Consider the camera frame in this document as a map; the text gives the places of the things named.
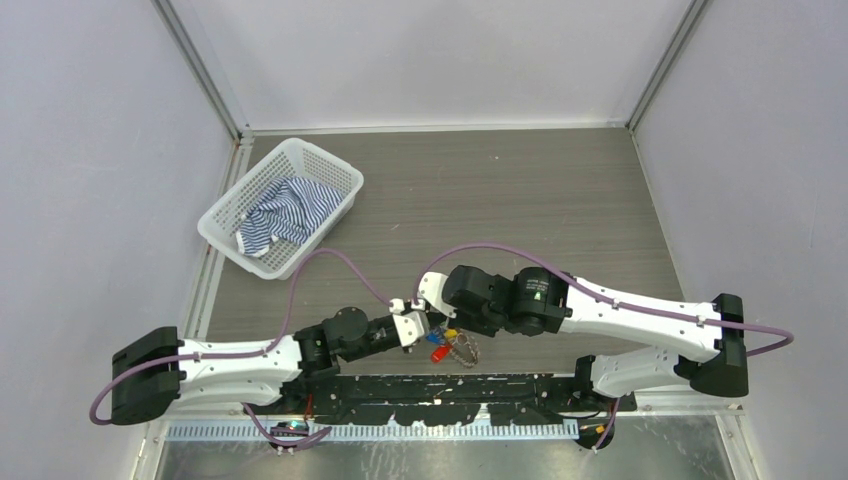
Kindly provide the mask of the red key tag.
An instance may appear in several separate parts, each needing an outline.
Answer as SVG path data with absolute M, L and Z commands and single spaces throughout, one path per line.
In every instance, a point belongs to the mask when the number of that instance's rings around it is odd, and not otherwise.
M 446 357 L 450 355 L 452 350 L 452 346 L 449 344 L 443 344 L 438 346 L 430 355 L 430 361 L 434 364 L 438 364 L 443 361 Z

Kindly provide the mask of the large metal keyring disc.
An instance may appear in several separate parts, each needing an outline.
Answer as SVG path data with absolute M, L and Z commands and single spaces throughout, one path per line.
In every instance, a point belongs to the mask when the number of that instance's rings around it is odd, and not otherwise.
M 474 337 L 463 331 L 456 331 L 456 335 L 449 340 L 451 346 L 451 357 L 466 369 L 475 368 L 479 364 L 480 351 Z

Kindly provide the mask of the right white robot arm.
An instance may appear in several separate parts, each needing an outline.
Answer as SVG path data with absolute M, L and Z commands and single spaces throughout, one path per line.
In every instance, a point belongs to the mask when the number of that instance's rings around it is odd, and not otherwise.
M 749 393 L 740 297 L 680 303 L 609 290 L 566 272 L 527 267 L 513 278 L 471 266 L 428 272 L 418 293 L 450 324 L 486 336 L 593 334 L 642 344 L 577 360 L 571 397 L 584 410 L 635 390 L 687 384 L 724 398 Z

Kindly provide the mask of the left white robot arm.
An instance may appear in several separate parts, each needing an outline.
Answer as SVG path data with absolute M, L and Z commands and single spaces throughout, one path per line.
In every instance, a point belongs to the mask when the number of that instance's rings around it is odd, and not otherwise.
M 278 340 L 217 343 L 184 340 L 176 328 L 159 327 L 113 355 L 107 421 L 136 425 L 170 412 L 242 403 L 293 414 L 307 398 L 302 382 L 335 376 L 342 362 L 408 350 L 444 320 L 409 306 L 378 318 L 345 307 Z

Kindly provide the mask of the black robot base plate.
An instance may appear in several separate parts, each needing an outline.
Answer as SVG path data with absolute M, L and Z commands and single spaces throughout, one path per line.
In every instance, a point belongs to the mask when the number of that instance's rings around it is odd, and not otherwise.
M 328 425 L 468 425 L 486 412 L 496 426 L 559 424 L 609 413 L 614 401 L 553 374 L 338 375 L 295 380 L 257 415 L 309 415 Z

